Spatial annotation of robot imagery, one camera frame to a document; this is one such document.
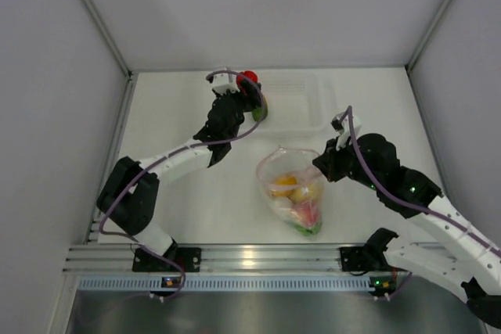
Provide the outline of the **red fake apple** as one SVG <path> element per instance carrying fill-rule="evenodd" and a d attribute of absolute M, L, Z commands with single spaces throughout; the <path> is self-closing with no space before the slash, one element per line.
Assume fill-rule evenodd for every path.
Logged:
<path fill-rule="evenodd" d="M 252 70 L 239 72 L 236 77 L 236 85 L 245 96 L 253 95 L 255 93 L 255 86 L 258 88 L 261 87 L 257 74 Z"/>

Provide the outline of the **green fake avocado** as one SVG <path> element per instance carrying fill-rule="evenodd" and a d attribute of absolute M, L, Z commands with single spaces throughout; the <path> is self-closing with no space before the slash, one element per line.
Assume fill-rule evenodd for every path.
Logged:
<path fill-rule="evenodd" d="M 257 94 L 254 104 L 252 105 L 251 117 L 254 122 L 264 121 L 269 114 L 269 107 L 266 98 L 263 95 Z"/>

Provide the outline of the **clear zip top bag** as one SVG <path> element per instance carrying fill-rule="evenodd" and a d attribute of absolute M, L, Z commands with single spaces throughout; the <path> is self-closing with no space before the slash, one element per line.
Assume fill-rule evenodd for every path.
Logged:
<path fill-rule="evenodd" d="M 324 176 L 313 164 L 318 156 L 312 149 L 279 147 L 255 170 L 266 206 L 306 238 L 318 235 L 323 226 Z"/>

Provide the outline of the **pink fake peach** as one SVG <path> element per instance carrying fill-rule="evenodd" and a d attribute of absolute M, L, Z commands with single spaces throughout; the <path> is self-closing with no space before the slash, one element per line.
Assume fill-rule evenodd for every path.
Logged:
<path fill-rule="evenodd" d="M 300 225 L 305 228 L 315 227 L 321 221 L 319 204 L 315 200 L 298 203 L 294 210 Z"/>

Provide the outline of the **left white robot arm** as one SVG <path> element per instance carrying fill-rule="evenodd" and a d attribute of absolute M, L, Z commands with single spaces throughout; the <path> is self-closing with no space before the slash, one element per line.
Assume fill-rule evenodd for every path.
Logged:
<path fill-rule="evenodd" d="M 215 99 L 203 127 L 172 151 L 145 160 L 120 158 L 96 200 L 104 215 L 101 222 L 112 221 L 119 228 L 114 234 L 142 246 L 160 271 L 175 266 L 178 248 L 153 219 L 160 183 L 219 163 L 232 143 L 244 137 L 240 126 L 245 113 L 263 113 L 267 107 L 258 76 L 251 70 L 217 70 L 206 80 Z"/>

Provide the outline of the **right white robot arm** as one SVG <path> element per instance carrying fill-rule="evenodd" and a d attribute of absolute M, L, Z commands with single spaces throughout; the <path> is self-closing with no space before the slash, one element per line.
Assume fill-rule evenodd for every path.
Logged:
<path fill-rule="evenodd" d="M 423 229 L 450 253 L 442 257 L 379 228 L 364 245 L 366 262 L 392 266 L 448 290 L 486 325 L 500 327 L 500 248 L 475 228 L 425 174 L 401 165 L 383 135 L 340 135 L 313 161 L 329 182 L 349 178 L 372 189 L 389 210 Z"/>

